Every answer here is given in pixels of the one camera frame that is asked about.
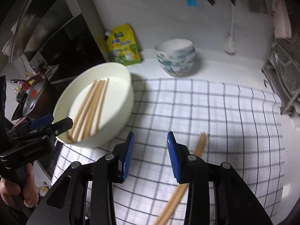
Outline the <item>left hand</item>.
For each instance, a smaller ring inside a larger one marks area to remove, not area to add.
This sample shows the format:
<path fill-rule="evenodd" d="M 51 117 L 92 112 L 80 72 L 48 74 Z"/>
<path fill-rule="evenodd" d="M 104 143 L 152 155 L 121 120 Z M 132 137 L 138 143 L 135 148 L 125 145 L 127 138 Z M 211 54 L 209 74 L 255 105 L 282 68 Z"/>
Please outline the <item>left hand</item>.
<path fill-rule="evenodd" d="M 1 198 L 6 205 L 17 210 L 19 209 L 19 206 L 14 202 L 13 196 L 18 196 L 21 192 L 24 196 L 23 202 L 27 207 L 36 207 L 39 201 L 39 195 L 33 173 L 33 165 L 31 163 L 26 165 L 26 172 L 27 176 L 23 189 L 21 189 L 18 184 L 15 184 L 8 179 L 1 178 Z"/>

